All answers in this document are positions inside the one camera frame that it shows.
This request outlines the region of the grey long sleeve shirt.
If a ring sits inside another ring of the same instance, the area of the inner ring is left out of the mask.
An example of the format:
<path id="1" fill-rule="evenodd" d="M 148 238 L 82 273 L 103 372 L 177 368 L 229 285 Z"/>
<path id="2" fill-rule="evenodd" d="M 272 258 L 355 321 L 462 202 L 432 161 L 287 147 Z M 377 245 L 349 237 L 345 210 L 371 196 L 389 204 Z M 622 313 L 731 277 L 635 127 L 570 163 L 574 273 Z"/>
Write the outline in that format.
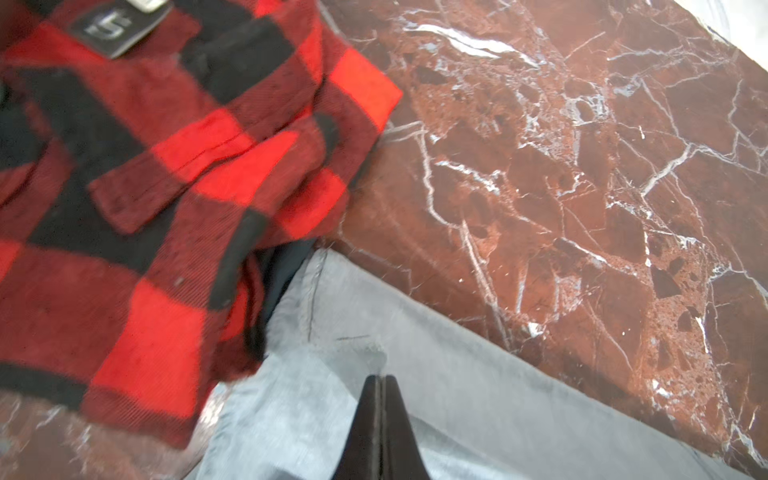
<path id="1" fill-rule="evenodd" d="M 399 386 L 432 479 L 736 479 L 739 472 L 607 407 L 321 249 L 267 325 L 195 479 L 328 479 L 365 380 Z"/>

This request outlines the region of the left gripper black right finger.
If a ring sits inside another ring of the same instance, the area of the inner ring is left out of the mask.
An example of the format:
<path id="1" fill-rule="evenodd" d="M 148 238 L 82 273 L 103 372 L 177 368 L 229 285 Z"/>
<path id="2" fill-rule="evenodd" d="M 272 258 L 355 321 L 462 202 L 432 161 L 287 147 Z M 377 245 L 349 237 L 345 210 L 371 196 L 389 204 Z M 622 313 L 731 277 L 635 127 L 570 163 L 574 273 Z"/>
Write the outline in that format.
<path id="1" fill-rule="evenodd" d="M 386 376 L 383 387 L 382 478 L 430 480 L 396 378 Z"/>

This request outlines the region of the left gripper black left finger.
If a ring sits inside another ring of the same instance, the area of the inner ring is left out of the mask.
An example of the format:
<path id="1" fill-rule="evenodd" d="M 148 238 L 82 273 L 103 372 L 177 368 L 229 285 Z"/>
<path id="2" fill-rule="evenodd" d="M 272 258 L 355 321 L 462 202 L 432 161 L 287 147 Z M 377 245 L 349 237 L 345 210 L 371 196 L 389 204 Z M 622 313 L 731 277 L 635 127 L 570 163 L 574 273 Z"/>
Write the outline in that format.
<path id="1" fill-rule="evenodd" d="M 381 378 L 368 376 L 333 480 L 373 480 L 381 469 Z"/>

